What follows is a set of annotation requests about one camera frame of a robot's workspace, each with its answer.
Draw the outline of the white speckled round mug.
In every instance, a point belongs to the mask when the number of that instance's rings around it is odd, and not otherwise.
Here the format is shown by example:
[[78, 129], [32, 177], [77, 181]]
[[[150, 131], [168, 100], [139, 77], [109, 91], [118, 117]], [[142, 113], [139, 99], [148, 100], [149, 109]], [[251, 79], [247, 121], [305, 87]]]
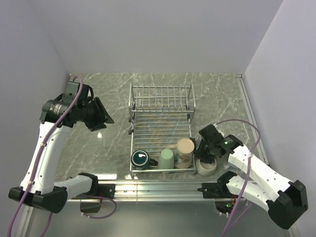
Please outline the white speckled round mug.
[[215, 173], [217, 168], [216, 160], [213, 163], [205, 163], [202, 162], [200, 159], [196, 160], [196, 169], [199, 175], [203, 177], [211, 176]]

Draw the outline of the beige patterned mug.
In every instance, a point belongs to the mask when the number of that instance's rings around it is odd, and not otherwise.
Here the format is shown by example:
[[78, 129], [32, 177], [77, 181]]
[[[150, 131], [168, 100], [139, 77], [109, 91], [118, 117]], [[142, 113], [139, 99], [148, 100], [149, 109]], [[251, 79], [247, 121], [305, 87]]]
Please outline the beige patterned mug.
[[195, 145], [191, 139], [182, 138], [175, 146], [175, 166], [179, 169], [189, 168], [193, 161]]

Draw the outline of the light green cup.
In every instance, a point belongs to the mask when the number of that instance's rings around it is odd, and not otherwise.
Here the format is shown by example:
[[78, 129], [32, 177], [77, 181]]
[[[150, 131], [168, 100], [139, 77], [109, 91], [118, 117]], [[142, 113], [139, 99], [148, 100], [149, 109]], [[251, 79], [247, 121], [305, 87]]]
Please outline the light green cup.
[[161, 151], [158, 158], [159, 169], [173, 169], [174, 168], [174, 153], [170, 149]]

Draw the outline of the dark teal mug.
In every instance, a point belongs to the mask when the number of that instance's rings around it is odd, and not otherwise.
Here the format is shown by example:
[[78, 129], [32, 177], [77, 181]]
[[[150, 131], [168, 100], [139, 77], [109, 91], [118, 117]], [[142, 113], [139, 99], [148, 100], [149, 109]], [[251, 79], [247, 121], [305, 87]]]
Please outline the dark teal mug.
[[149, 169], [151, 166], [158, 166], [158, 161], [150, 158], [144, 150], [136, 150], [131, 155], [131, 164], [137, 170]]

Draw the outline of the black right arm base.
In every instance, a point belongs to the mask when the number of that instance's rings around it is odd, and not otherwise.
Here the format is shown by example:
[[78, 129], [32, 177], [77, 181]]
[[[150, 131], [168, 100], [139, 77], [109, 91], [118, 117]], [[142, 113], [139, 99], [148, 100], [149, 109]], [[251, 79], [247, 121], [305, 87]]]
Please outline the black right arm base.
[[215, 201], [215, 208], [220, 214], [228, 214], [233, 210], [237, 196], [231, 194], [227, 188], [218, 183], [202, 183], [197, 189], [202, 192], [204, 199], [212, 199]]

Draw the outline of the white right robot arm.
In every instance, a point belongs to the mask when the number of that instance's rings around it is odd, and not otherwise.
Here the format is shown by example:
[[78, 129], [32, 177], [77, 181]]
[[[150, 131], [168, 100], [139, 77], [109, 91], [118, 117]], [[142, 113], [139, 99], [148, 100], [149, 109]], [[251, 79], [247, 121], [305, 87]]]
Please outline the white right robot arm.
[[288, 230], [308, 210], [306, 186], [299, 180], [291, 181], [275, 172], [253, 155], [238, 138], [224, 137], [210, 124], [199, 132], [201, 143], [196, 155], [210, 163], [223, 158], [249, 174], [246, 182], [235, 172], [227, 171], [216, 183], [203, 183], [199, 191], [204, 198], [241, 196], [267, 211], [272, 221]]

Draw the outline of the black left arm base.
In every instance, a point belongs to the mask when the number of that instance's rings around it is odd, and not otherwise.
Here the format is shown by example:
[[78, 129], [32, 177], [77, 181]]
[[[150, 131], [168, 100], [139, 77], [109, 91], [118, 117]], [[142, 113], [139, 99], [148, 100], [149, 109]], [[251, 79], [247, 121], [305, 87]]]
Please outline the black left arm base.
[[[81, 194], [79, 197], [81, 214], [91, 219], [104, 219], [110, 217], [117, 210], [117, 203], [114, 201], [116, 186], [114, 184], [100, 185], [98, 191], [94, 194]], [[91, 216], [101, 211], [102, 204], [109, 201], [113, 204], [113, 210], [104, 216]]]

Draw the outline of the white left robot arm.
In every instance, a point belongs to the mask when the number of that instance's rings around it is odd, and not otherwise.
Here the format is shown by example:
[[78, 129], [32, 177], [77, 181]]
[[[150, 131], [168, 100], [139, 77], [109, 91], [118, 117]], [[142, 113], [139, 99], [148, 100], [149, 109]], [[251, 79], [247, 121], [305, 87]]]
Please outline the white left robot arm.
[[62, 148], [76, 122], [90, 131], [105, 129], [114, 123], [98, 97], [77, 100], [74, 106], [59, 97], [47, 101], [40, 116], [38, 143], [29, 170], [20, 186], [11, 188], [8, 197], [23, 204], [59, 213], [66, 201], [79, 195], [95, 198], [100, 194], [98, 177], [79, 173], [76, 177], [54, 182]]

